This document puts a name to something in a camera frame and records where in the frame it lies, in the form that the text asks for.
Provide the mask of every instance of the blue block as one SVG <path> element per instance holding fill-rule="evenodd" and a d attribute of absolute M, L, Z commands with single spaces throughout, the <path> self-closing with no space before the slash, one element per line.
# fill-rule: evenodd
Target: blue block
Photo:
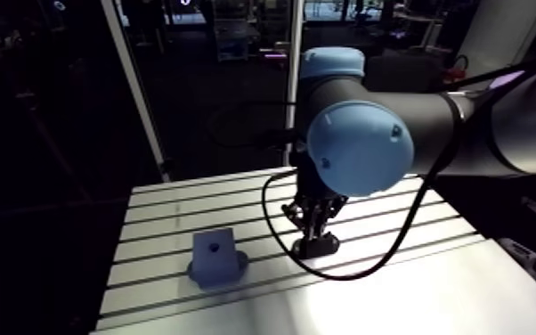
<path fill-rule="evenodd" d="M 193 234 L 193 260 L 187 273 L 200 288 L 235 283 L 247 266 L 248 256 L 235 249 L 231 228 Z"/>

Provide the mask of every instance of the black robot arm segment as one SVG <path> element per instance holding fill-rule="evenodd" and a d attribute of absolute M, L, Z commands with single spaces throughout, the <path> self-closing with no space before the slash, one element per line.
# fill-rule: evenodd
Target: black robot arm segment
<path fill-rule="evenodd" d="M 305 141 L 290 153 L 297 193 L 282 207 L 304 233 L 297 259 L 336 252 L 325 227 L 347 197 L 407 173 L 536 174 L 536 70 L 484 93 L 375 93 L 361 84 L 357 51 L 318 49 L 304 56 L 305 69 L 302 62 L 296 130 Z"/>

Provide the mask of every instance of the red object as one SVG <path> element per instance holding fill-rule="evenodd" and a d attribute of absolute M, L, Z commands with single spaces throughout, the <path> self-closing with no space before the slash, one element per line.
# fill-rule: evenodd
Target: red object
<path fill-rule="evenodd" d="M 444 79 L 445 81 L 454 82 L 456 80 L 465 79 L 466 77 L 466 71 L 464 69 L 447 69 L 444 73 Z"/>

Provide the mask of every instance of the aluminum slotted table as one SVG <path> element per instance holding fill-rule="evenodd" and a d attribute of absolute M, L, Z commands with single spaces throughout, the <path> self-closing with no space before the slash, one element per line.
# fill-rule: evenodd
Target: aluminum slotted table
<path fill-rule="evenodd" d="M 430 190 L 400 251 L 376 274 L 325 282 L 281 252 L 259 204 L 286 168 L 137 187 L 129 202 L 96 334 L 536 334 L 536 282 Z M 421 179 L 350 199 L 328 230 L 337 254 L 309 261 L 330 274 L 372 266 L 393 242 Z M 267 193 L 287 245 L 301 233 L 280 213 L 295 177 Z M 194 233 L 232 227 L 249 256 L 241 281 L 201 290 L 185 271 Z"/>

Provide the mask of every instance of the metal pole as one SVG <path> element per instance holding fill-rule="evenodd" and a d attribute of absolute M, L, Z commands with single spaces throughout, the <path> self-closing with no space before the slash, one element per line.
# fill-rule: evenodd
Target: metal pole
<path fill-rule="evenodd" d="M 158 137 L 156 136 L 156 129 L 151 121 L 148 105 L 143 96 L 137 73 L 135 72 L 133 63 L 131 62 L 131 55 L 126 46 L 125 37 L 118 20 L 118 15 L 114 7 L 113 0 L 102 0 L 102 8 L 110 28 L 110 34 L 112 35 L 112 39 L 114 39 L 114 45 L 117 47 L 118 57 L 120 58 L 120 62 L 123 64 L 123 70 L 125 71 L 126 80 L 131 88 L 131 94 L 135 100 L 135 106 L 139 112 L 139 117 L 142 119 L 143 130 L 148 138 L 148 143 L 150 144 L 151 152 L 154 155 L 154 160 L 156 160 L 156 166 L 160 175 L 162 176 L 162 180 L 164 182 L 169 182 L 170 178 L 162 168 L 162 165 L 164 164 L 162 148 L 160 147 Z"/>
<path fill-rule="evenodd" d="M 304 7 L 305 0 L 293 0 L 293 13 L 291 15 L 291 45 L 288 53 L 288 86 L 287 86 L 287 115 L 285 118 L 285 128 L 290 129 L 295 126 L 295 102 L 297 96 L 297 84 L 299 80 L 299 57 L 301 55 L 301 33 L 304 28 Z M 287 146 L 284 165 L 288 165 L 288 154 L 291 145 Z"/>

